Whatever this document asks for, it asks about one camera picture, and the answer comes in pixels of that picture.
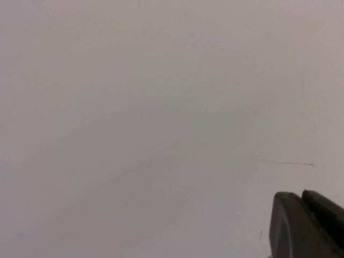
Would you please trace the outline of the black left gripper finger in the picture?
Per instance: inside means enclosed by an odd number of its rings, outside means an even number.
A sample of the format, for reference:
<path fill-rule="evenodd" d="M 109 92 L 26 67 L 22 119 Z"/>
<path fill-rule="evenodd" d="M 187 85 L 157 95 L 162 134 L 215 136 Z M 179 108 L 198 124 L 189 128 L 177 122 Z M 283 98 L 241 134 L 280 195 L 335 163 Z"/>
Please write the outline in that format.
<path fill-rule="evenodd" d="M 277 192 L 269 242 L 274 258 L 343 257 L 343 208 L 312 190 Z"/>

